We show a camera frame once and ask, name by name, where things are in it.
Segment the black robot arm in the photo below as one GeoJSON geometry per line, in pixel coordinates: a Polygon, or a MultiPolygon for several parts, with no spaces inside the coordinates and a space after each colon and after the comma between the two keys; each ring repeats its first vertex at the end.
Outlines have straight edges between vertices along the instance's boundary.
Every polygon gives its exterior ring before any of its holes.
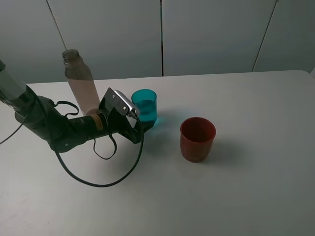
{"type": "Polygon", "coordinates": [[[54,103],[38,96],[24,82],[11,77],[4,63],[0,64],[0,100],[15,111],[15,119],[45,140],[53,151],[64,153],[85,142],[119,133],[132,143],[141,141],[141,134],[155,124],[141,122],[139,111],[120,91],[108,88],[96,114],[69,119],[56,107],[67,101],[54,103]],[[136,120],[131,126],[128,118],[136,120]]]}

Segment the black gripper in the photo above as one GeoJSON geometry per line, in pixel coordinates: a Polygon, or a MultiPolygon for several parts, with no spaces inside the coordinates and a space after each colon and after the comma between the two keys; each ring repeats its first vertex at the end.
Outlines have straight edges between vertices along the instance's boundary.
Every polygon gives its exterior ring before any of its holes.
{"type": "Polygon", "coordinates": [[[130,140],[133,144],[139,143],[139,131],[147,132],[154,127],[155,121],[136,121],[134,126],[131,126],[128,119],[122,116],[116,109],[108,111],[104,110],[104,117],[110,133],[119,133],[123,137],[130,140]]]}

